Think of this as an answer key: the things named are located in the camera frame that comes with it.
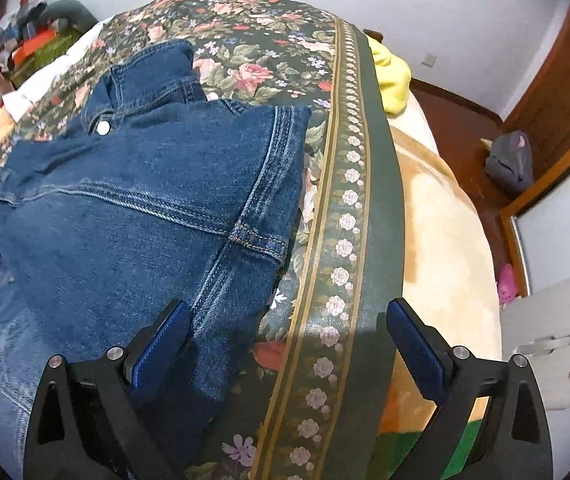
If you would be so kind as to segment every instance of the metal button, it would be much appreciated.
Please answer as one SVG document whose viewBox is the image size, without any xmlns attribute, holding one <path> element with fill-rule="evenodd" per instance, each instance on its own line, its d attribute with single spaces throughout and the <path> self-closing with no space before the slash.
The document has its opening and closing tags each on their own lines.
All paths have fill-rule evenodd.
<svg viewBox="0 0 570 480">
<path fill-rule="evenodd" d="M 107 135 L 110 132 L 110 124 L 107 121 L 100 121 L 96 126 L 99 135 Z"/>
</svg>

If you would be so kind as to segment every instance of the blue denim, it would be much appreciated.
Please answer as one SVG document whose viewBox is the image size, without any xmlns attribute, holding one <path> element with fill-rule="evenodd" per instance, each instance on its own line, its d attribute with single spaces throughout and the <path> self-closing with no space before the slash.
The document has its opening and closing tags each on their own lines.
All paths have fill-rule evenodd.
<svg viewBox="0 0 570 480">
<path fill-rule="evenodd" d="M 0 168 L 0 463 L 15 479 L 51 355 L 98 358 L 172 298 L 189 304 L 187 349 L 140 410 L 179 470 L 253 342 L 287 253 L 310 111 L 207 102 L 191 62 L 185 41 L 140 51 L 63 137 L 19 141 Z"/>
</svg>

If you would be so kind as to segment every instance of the pink toy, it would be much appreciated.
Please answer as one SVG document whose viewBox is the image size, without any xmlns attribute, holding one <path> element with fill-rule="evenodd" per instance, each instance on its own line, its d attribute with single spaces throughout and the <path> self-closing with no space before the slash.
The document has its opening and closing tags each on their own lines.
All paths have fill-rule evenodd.
<svg viewBox="0 0 570 480">
<path fill-rule="evenodd" d="M 498 274 L 498 299 L 500 304 L 511 303 L 518 295 L 518 285 L 514 275 L 514 267 L 511 264 L 505 265 Z"/>
</svg>

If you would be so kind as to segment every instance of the gray bag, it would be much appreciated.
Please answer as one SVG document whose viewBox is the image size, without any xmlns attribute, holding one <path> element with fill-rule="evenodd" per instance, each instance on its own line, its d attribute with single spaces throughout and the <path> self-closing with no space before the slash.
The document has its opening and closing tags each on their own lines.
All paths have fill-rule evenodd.
<svg viewBox="0 0 570 480">
<path fill-rule="evenodd" d="M 534 171 L 527 134 L 517 130 L 495 139 L 485 160 L 485 173 L 511 198 L 531 186 Z"/>
</svg>

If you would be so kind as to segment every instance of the blue clamp pad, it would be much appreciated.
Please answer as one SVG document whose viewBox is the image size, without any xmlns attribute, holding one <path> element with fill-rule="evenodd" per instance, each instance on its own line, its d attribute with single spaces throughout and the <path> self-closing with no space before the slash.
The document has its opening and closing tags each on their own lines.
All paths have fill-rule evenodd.
<svg viewBox="0 0 570 480">
<path fill-rule="evenodd" d="M 436 332 L 435 329 L 425 326 L 402 298 L 392 300 L 387 306 L 386 324 L 420 394 L 437 405 L 443 404 L 451 377 L 450 359 L 446 355 L 449 347 L 445 341 L 441 337 L 440 341 L 432 341 L 440 347 L 434 349 L 427 337 L 433 336 L 430 329 Z"/>
<path fill-rule="evenodd" d="M 178 350 L 190 330 L 190 321 L 191 312 L 187 303 L 173 301 L 154 325 L 143 328 L 136 335 L 132 343 L 138 344 L 128 347 L 130 357 L 135 359 L 130 370 L 126 369 L 126 377 L 131 385 L 129 397 L 134 407 L 151 400 L 160 389 L 165 374 L 176 362 Z M 142 337 L 136 341 L 139 335 L 146 336 L 144 339 L 151 336 L 146 346 L 140 345 Z M 139 355 L 136 355 L 136 346 L 140 348 Z"/>
</svg>

